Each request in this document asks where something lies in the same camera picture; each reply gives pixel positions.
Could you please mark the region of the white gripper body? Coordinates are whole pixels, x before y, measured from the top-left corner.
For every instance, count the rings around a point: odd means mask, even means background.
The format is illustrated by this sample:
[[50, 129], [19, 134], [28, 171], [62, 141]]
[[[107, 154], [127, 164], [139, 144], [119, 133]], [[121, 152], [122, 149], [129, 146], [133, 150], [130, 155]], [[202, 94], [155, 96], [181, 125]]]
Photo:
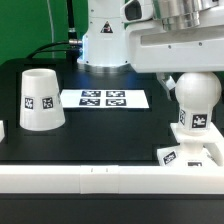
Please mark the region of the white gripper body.
[[135, 71], [224, 71], [224, 0], [129, 0], [120, 14]]

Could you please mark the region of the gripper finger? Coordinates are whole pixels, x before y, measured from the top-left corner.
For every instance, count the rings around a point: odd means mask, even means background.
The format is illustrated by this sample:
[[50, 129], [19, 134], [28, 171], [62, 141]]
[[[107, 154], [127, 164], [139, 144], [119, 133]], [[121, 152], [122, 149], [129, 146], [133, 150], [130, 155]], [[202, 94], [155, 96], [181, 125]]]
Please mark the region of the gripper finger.
[[172, 77], [171, 73], [165, 73], [165, 72], [161, 72], [161, 73], [157, 73], [156, 74], [157, 80], [158, 82], [162, 85], [162, 87], [164, 88], [166, 94], [167, 94], [167, 98], [169, 100], [175, 100], [175, 87], [176, 87], [176, 83]]

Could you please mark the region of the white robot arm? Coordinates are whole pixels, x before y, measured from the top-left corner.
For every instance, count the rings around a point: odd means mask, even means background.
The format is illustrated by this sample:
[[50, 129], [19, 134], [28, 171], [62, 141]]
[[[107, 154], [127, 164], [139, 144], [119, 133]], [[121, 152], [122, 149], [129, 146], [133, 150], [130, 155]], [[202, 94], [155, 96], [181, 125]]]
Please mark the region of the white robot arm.
[[224, 71], [224, 0], [88, 0], [81, 68], [130, 66], [164, 84], [173, 73]]

